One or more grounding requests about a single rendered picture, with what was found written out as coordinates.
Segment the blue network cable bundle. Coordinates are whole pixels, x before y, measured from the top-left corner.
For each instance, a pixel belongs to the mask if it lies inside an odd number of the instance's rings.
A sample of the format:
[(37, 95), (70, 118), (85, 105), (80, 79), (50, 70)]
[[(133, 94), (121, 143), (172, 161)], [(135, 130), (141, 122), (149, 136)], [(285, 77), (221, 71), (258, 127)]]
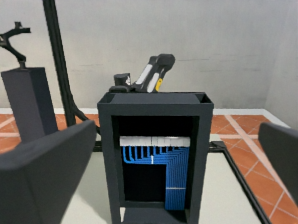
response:
[(189, 147), (133, 147), (134, 164), (167, 164), (165, 210), (184, 210)]

